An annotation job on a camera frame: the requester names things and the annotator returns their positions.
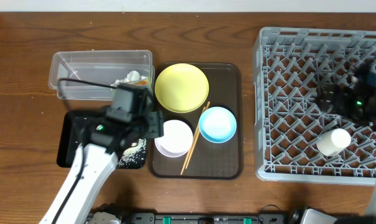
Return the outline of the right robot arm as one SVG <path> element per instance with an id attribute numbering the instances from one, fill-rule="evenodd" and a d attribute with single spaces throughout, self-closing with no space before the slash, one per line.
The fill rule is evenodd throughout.
<path id="1" fill-rule="evenodd" d="M 325 113 L 338 114 L 361 126 L 376 131 L 376 73 L 372 65 L 363 63 L 351 75 L 352 87 L 323 87 L 315 102 Z M 376 223 L 376 182 L 364 216 L 333 217 L 313 208 L 296 211 L 290 223 Z"/>

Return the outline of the small white green cup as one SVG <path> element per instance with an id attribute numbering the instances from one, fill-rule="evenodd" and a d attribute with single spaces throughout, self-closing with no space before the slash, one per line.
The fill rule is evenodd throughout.
<path id="1" fill-rule="evenodd" d="M 348 147 L 350 143 L 351 135 L 349 132 L 338 128 L 320 135 L 316 147 L 325 156 L 335 156 Z"/>

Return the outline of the white rice bowl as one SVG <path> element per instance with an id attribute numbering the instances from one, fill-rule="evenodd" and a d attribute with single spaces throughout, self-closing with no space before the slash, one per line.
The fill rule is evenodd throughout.
<path id="1" fill-rule="evenodd" d="M 193 132 L 183 121 L 173 119 L 164 122 L 163 136 L 155 138 L 155 147 L 162 155 L 176 158 L 186 154 L 193 142 Z"/>

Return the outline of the white napkin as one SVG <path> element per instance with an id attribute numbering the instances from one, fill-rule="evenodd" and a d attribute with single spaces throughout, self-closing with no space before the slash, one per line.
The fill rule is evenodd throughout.
<path id="1" fill-rule="evenodd" d="M 140 80 L 140 73 L 138 71 L 131 71 L 127 74 L 127 76 L 121 80 L 116 80 L 112 86 L 117 86 L 120 83 L 130 83 L 130 82 L 137 82 Z"/>

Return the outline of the colourful snack wrapper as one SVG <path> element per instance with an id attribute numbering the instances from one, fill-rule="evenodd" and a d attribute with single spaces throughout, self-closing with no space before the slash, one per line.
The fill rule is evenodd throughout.
<path id="1" fill-rule="evenodd" d="M 148 89 L 149 92 L 153 93 L 152 83 L 151 83 L 151 81 L 149 80 L 148 77 L 144 77 L 144 78 L 141 78 L 140 80 L 131 82 L 131 85 L 141 86 L 143 88 Z"/>

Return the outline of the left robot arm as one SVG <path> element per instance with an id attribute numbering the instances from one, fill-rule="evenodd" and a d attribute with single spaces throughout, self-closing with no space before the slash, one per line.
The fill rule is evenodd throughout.
<path id="1" fill-rule="evenodd" d="M 154 110 L 147 88 L 121 83 L 112 104 L 75 130 L 79 145 L 71 169 L 42 223 L 84 223 L 123 152 L 139 139 L 163 136 L 163 113 Z"/>

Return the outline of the rice pile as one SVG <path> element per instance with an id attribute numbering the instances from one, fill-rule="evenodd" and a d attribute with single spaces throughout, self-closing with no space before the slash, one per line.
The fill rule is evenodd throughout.
<path id="1" fill-rule="evenodd" d="M 147 140 L 139 139 L 133 147 L 125 150 L 117 164 L 118 169 L 140 169 L 145 164 Z"/>

